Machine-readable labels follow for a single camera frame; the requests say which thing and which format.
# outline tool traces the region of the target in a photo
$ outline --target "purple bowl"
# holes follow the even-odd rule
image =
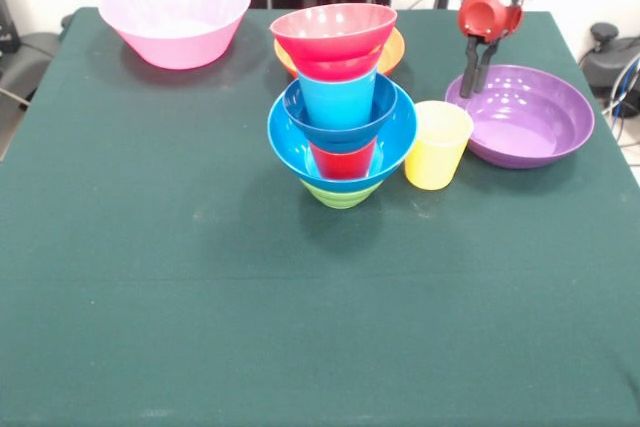
[[[510,169],[541,167],[579,149],[591,136],[595,115],[575,87],[541,70],[492,65],[484,91],[460,97],[462,76],[445,100],[474,122],[469,150]]]

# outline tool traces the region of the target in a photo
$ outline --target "orange bowl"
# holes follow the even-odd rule
[[[276,51],[276,57],[282,63],[285,69],[291,74],[293,78],[298,77],[298,71],[296,66],[293,65],[291,57],[282,48],[277,40],[273,41],[273,48]],[[382,48],[382,55],[378,62],[378,72],[383,75],[389,75],[393,69],[400,63],[404,56],[404,38],[397,28],[393,28],[389,39]]]

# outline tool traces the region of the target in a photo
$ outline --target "green bowl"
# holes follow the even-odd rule
[[[358,205],[369,197],[374,190],[380,187],[380,184],[382,183],[378,182],[377,184],[373,184],[371,187],[367,187],[364,190],[358,190],[357,192],[330,192],[328,190],[322,190],[314,187],[313,185],[306,183],[304,180],[300,180],[300,182],[309,189],[311,195],[332,209],[350,209],[351,207]]]

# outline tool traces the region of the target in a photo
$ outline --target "blue bowl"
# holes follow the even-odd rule
[[[284,92],[276,99],[269,119],[267,134],[278,158],[300,180],[329,192],[357,192],[372,187],[389,177],[400,166],[416,140],[417,119],[413,101],[394,84],[398,101],[393,114],[378,132],[368,175],[353,180],[332,180],[320,176],[309,141],[294,125],[284,108]]]
[[[284,91],[284,108],[291,121],[309,142],[327,152],[343,153],[361,149],[373,140],[396,107],[398,93],[388,77],[377,74],[369,123],[344,130],[311,125],[300,82],[294,80]]]
[[[376,69],[344,82],[323,82],[298,72],[307,113],[313,125],[323,129],[353,129],[371,117]]]

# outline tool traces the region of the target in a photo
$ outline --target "black device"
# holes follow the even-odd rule
[[[638,54],[640,54],[640,36],[619,38],[618,28],[606,22],[591,26],[591,35],[595,46],[580,61],[591,92],[596,98],[608,99],[613,84]],[[627,86],[625,102],[614,114],[620,117],[635,117],[640,112],[640,81]]]

